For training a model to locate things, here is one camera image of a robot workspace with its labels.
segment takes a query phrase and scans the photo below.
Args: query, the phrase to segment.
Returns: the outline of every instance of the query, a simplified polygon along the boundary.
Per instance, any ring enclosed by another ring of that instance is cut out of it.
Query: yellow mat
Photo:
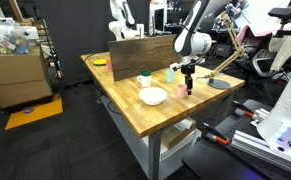
[[[55,95],[53,97],[53,101],[50,103],[31,106],[31,108],[33,108],[31,113],[26,114],[24,111],[12,113],[9,117],[5,130],[62,113],[62,99],[58,98],[58,96],[59,95]]]

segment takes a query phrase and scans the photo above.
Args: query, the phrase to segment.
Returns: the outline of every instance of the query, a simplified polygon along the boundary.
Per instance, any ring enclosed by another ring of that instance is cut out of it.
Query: plastic bag
[[[29,42],[25,37],[25,30],[9,21],[0,25],[0,54],[28,54]]]

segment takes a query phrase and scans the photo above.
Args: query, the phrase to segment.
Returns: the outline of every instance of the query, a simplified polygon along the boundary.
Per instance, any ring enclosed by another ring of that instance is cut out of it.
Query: white bowl
[[[157,105],[166,99],[167,93],[162,88],[148,87],[142,89],[138,96],[148,105]]]

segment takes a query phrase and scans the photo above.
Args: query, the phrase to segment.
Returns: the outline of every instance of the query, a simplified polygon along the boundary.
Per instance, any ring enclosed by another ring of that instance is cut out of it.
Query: round base plate
[[[207,84],[216,89],[229,89],[231,87],[228,82],[219,79],[209,79]]]

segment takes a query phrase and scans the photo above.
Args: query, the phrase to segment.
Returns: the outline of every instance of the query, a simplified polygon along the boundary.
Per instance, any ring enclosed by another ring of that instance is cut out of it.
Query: pink cup
[[[106,59],[106,66],[109,72],[113,72],[112,68],[112,60],[111,59]]]
[[[177,86],[177,96],[180,98],[184,98],[187,94],[187,85],[186,84],[179,84]]]

